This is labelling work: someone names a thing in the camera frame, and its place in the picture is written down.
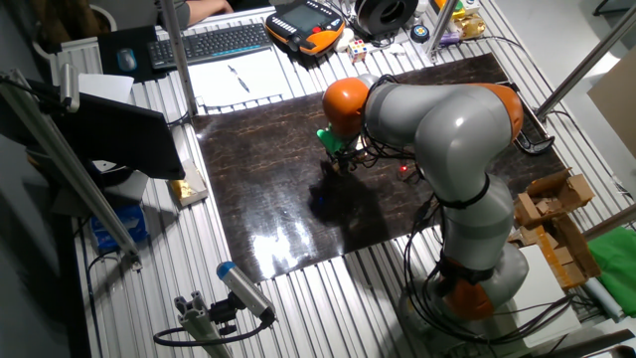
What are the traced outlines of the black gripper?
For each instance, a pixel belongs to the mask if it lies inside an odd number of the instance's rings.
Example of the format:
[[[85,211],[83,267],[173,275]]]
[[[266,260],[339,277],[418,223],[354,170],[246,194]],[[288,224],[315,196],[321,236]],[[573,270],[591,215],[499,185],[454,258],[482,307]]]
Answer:
[[[352,173],[361,162],[361,150],[337,151],[335,153],[327,153],[333,170],[336,173]]]

